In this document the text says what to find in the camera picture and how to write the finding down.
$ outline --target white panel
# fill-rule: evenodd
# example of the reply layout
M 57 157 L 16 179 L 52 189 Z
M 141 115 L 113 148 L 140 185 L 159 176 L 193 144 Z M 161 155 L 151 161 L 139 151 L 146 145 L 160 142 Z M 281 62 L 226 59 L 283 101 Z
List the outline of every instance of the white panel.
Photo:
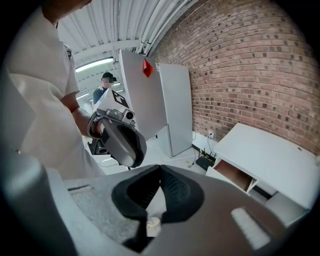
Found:
M 189 70 L 182 65 L 159 64 L 172 155 L 192 145 L 192 103 Z
M 158 132 L 157 138 L 159 141 L 159 146 L 163 153 L 166 154 L 168 157 L 172 158 L 173 155 L 168 124 Z
M 308 211 L 280 192 L 276 193 L 265 206 L 272 211 L 286 226 L 294 223 Z
M 143 73 L 144 59 L 154 71 Z M 120 66 L 130 109 L 135 113 L 137 129 L 147 141 L 167 125 L 165 102 L 159 72 L 153 59 L 129 51 L 120 51 Z

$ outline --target white floor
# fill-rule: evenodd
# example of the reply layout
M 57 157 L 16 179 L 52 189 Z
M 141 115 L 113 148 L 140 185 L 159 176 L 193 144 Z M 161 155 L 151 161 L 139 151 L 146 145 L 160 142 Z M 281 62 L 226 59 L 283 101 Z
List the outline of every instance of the white floor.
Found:
M 169 165 L 183 169 L 190 170 L 198 174 L 206 174 L 206 171 L 200 166 L 192 163 L 195 159 L 198 159 L 198 152 L 193 148 L 189 148 L 186 151 L 170 158 L 159 147 L 158 139 L 153 137 L 146 142 L 147 151 L 145 158 L 141 164 L 146 165 Z M 94 155 L 96 162 L 102 167 L 106 175 L 116 174 L 127 171 L 127 167 L 118 165 L 118 162 L 109 155 Z

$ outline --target drawer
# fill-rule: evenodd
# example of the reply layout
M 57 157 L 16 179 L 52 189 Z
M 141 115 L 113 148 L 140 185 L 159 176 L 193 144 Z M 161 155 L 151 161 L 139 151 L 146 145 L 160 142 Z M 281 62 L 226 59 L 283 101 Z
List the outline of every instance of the drawer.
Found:
M 228 180 L 232 181 L 242 190 L 247 191 L 252 177 L 243 171 L 239 170 L 238 168 L 234 167 L 230 163 L 221 160 L 214 169 L 225 176 Z

